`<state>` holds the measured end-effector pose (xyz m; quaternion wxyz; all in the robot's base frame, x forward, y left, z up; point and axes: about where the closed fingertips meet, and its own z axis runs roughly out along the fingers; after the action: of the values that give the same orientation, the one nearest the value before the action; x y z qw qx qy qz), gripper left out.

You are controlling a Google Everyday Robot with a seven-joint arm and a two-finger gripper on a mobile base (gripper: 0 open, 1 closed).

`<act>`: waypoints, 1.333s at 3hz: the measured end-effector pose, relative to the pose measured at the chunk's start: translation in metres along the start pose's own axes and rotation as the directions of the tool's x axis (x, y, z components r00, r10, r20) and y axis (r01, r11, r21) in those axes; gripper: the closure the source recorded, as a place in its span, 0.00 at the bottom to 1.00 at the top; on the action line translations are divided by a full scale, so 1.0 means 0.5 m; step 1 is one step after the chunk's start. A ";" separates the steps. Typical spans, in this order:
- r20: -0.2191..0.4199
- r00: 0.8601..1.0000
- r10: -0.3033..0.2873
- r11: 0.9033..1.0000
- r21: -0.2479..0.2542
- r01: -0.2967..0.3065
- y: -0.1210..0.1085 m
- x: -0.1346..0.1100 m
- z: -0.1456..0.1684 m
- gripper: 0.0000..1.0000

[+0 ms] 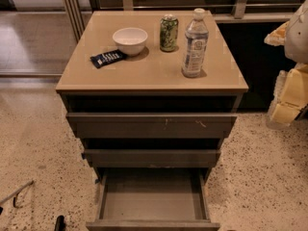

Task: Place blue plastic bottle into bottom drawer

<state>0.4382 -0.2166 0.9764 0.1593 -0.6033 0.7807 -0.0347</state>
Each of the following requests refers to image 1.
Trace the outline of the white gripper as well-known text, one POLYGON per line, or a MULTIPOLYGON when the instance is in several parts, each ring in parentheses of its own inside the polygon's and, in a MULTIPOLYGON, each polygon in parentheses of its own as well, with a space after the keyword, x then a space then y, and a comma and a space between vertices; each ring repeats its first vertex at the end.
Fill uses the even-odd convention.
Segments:
MULTIPOLYGON (((289 22, 267 34, 264 43, 272 46, 285 44, 289 22)), ((308 104, 308 64, 296 64, 291 69, 278 95, 278 103, 269 106, 269 119, 280 124, 290 124, 308 104)))

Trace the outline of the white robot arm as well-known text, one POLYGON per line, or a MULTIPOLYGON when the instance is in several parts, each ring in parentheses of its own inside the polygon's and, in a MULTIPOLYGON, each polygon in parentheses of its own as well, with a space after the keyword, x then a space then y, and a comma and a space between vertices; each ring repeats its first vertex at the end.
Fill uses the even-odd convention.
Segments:
POLYGON ((264 42, 283 45, 285 56, 295 62, 290 71, 279 72, 268 110, 271 124, 289 126, 308 105, 308 0, 264 42))

